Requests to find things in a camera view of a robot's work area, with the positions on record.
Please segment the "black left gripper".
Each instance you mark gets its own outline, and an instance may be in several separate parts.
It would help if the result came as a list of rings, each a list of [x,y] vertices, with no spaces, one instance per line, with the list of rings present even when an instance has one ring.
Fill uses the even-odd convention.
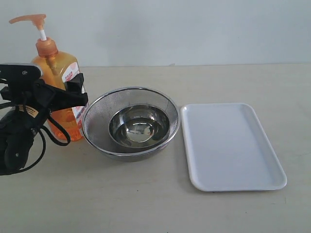
[[[88,96],[84,89],[83,73],[65,82],[66,90],[44,82],[8,84],[0,90],[3,100],[13,107],[6,122],[20,126],[42,126],[58,110],[86,106]]]

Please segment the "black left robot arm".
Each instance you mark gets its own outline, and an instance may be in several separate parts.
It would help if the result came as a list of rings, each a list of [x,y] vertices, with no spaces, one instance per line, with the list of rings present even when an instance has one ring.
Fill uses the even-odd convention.
[[[77,74],[68,81],[68,90],[46,84],[41,78],[3,78],[0,94],[6,101],[1,108],[11,110],[0,120],[0,173],[18,174],[33,168],[46,150],[46,132],[52,142],[67,146],[69,133],[52,117],[52,112],[87,104],[87,93],[82,93],[84,76]],[[39,134],[43,142],[42,153],[32,165],[26,167],[34,137]]]

